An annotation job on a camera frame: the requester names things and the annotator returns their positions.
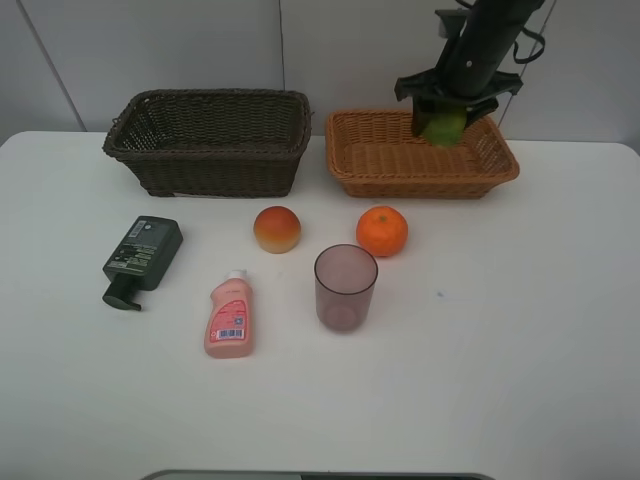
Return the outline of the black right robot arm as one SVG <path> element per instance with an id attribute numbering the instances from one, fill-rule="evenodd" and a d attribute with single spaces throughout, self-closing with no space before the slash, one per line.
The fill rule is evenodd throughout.
<path id="1" fill-rule="evenodd" d="M 458 9 L 439 9 L 446 39 L 436 65 L 396 80 L 396 99 L 412 100 L 411 132 L 433 145 L 452 146 L 476 121 L 499 107 L 498 97 L 523 86 L 517 73 L 502 72 L 507 54 L 517 65 L 540 58 L 544 37 L 526 28 L 541 1 L 461 1 Z"/>

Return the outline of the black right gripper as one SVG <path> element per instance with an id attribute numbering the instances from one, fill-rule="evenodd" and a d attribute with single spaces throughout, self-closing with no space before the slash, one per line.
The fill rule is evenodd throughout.
<path id="1" fill-rule="evenodd" d="M 397 100 L 412 98 L 414 136 L 438 135 L 438 103 L 465 106 L 469 128 L 497 110 L 499 95 L 515 95 L 523 86 L 518 74 L 499 70 L 523 30 L 521 20 L 478 14 L 441 14 L 439 19 L 446 43 L 436 66 L 400 77 L 394 86 Z"/>

